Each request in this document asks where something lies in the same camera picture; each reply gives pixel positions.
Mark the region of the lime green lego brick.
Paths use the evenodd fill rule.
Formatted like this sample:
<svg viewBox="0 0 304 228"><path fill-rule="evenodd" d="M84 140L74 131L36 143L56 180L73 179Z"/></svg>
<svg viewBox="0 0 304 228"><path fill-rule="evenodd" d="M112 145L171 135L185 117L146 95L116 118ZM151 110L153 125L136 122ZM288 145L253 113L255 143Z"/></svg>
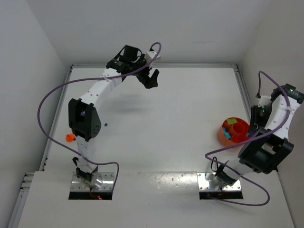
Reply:
<svg viewBox="0 0 304 228"><path fill-rule="evenodd" d="M238 122L236 118L229 118L226 121L229 125L233 125Z"/></svg>

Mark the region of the teal lego brick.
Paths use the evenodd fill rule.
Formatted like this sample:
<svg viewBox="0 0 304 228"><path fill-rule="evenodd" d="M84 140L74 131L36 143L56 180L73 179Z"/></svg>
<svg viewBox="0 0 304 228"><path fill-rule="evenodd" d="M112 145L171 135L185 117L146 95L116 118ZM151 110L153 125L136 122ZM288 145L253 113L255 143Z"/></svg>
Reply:
<svg viewBox="0 0 304 228"><path fill-rule="evenodd" d="M229 132L227 132L226 128L223 127L222 130L223 130L224 136L225 136L227 139L230 139L230 138L231 138L231 135L229 134Z"/></svg>

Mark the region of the purple flower lego block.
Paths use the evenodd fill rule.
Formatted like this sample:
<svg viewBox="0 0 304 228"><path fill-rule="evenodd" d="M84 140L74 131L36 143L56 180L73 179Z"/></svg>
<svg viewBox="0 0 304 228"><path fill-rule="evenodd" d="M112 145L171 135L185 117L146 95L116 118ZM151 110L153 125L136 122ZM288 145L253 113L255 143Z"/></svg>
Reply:
<svg viewBox="0 0 304 228"><path fill-rule="evenodd" d="M258 132L258 129L254 129L247 133L247 137L251 138Z"/></svg>

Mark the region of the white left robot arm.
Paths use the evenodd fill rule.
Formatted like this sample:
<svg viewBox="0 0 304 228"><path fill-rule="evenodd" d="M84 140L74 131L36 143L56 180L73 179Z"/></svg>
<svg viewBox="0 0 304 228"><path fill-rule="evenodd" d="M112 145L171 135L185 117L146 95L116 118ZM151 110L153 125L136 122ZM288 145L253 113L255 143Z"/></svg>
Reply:
<svg viewBox="0 0 304 228"><path fill-rule="evenodd" d="M143 53L129 45L111 59L97 82L79 99L68 103L68 124L76 137L79 156L73 159L77 177L84 185L93 188L97 182L98 166L93 164L96 151L96 137L102 123L99 116L101 104L127 76L135 76L146 89L158 86L159 70L151 73L153 62L160 57L160 51L150 48Z"/></svg>

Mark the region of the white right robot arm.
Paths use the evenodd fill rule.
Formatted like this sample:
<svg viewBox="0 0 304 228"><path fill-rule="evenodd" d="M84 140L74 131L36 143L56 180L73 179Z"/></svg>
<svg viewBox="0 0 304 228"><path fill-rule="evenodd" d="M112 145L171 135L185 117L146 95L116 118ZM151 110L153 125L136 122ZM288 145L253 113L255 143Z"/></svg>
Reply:
<svg viewBox="0 0 304 228"><path fill-rule="evenodd" d="M258 140L244 144L237 159L220 165L214 182L233 185L247 173L269 174L291 153L294 145L288 141L288 131L295 111L304 95L290 84L276 88L270 96L259 96L251 108L248 133Z"/></svg>

